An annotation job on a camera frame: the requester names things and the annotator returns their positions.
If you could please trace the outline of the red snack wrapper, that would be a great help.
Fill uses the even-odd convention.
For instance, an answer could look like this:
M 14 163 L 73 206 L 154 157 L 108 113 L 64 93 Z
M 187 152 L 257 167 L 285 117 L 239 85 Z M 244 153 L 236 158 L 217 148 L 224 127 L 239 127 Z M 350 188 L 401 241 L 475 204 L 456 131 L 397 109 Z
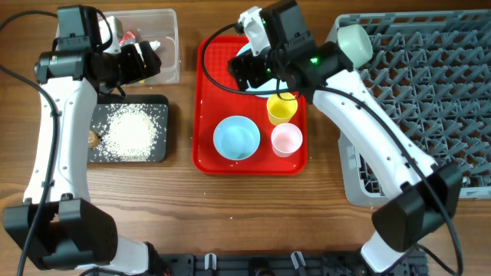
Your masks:
M 121 47 L 128 44 L 135 44 L 137 42 L 137 38 L 133 30 L 127 31 L 124 36 L 119 40 L 119 45 Z

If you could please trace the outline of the light blue plate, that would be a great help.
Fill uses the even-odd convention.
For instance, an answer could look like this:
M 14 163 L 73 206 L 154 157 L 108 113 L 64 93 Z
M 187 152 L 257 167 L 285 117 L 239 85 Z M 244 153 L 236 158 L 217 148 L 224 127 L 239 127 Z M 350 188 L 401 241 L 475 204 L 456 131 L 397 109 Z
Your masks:
M 236 56 L 241 55 L 244 52 L 247 52 L 251 49 L 251 44 L 247 43 L 242 46 L 242 48 L 237 52 Z M 272 78 L 259 86 L 258 88 L 254 88 L 250 85 L 249 81 L 246 82 L 247 88 L 245 91 L 250 92 L 250 93 L 255 93 L 257 97 L 262 97 L 262 98 L 269 98 L 270 94 L 261 94 L 258 95 L 258 92 L 264 91 L 264 90 L 276 90 L 276 84 L 277 84 L 277 79 Z

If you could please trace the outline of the yellow plastic cup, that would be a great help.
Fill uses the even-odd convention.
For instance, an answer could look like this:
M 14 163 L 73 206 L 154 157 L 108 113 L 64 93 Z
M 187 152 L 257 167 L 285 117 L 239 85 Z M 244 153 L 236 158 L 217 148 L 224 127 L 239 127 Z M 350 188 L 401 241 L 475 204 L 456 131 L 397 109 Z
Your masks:
M 298 101 L 294 94 L 288 92 L 273 94 L 267 99 L 266 109 L 269 122 L 277 126 L 293 118 L 298 110 Z

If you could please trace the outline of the white paper napkin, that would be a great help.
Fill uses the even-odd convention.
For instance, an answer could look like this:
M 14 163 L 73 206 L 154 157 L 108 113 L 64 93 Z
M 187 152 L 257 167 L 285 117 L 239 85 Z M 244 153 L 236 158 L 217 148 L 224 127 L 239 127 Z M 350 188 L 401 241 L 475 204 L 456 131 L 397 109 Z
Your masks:
M 144 54 L 154 54 L 155 50 L 160 47 L 159 41 L 140 41 L 133 43 L 136 48 L 137 53 L 140 55 L 141 59 L 144 60 Z

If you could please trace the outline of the brown food scrap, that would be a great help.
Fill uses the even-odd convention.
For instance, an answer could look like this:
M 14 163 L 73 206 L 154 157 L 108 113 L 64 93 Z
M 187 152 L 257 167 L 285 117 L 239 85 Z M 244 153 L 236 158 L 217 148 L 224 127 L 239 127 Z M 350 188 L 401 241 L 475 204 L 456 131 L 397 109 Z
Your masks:
M 88 148 L 89 149 L 94 149 L 96 148 L 101 142 L 101 138 L 97 133 L 95 133 L 93 130 L 89 131 L 89 137 L 88 137 Z

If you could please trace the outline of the light blue bowl with food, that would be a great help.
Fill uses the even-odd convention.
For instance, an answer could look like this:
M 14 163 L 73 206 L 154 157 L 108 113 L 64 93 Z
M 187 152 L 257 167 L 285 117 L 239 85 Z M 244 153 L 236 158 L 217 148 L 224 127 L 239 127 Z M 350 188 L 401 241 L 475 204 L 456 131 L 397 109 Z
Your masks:
M 248 159 L 259 148 L 261 134 L 248 117 L 230 116 L 218 123 L 213 132 L 213 145 L 220 156 L 240 161 Z

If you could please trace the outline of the pile of white rice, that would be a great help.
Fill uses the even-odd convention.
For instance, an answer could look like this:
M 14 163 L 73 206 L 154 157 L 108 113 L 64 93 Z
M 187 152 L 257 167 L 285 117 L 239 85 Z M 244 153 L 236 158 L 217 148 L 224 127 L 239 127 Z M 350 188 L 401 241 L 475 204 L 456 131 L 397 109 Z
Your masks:
M 146 162 L 162 133 L 158 105 L 144 103 L 103 105 L 95 110 L 91 130 L 101 138 L 95 156 L 107 162 Z

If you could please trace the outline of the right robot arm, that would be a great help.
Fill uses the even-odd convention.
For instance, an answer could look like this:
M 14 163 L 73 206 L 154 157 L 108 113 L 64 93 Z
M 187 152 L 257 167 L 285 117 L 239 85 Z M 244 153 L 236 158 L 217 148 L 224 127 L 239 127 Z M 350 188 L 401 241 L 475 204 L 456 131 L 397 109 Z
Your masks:
M 285 82 L 335 123 L 375 174 L 387 202 L 372 215 L 375 232 L 361 248 L 373 272 L 388 272 L 423 237 L 451 225 L 462 173 L 438 165 L 371 96 L 359 73 L 374 53 L 363 27 L 340 27 L 335 41 L 316 44 L 294 1 L 252 7 L 234 27 L 250 44 L 229 62 L 239 92 L 259 94 L 271 79 Z

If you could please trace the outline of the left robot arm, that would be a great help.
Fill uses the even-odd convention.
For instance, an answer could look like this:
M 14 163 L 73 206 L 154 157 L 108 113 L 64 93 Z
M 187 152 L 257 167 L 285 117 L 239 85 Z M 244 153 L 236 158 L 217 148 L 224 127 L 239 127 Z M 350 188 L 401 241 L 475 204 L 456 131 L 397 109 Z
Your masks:
M 117 36 L 102 38 L 106 18 L 96 8 L 61 7 L 56 16 L 58 36 L 40 55 L 31 82 L 41 96 L 33 173 L 23 203 L 3 216 L 21 249 L 17 272 L 30 261 L 40 270 L 167 275 L 154 246 L 120 236 L 87 187 L 87 140 L 98 96 L 159 74 L 160 59 L 145 41 L 112 52 Z

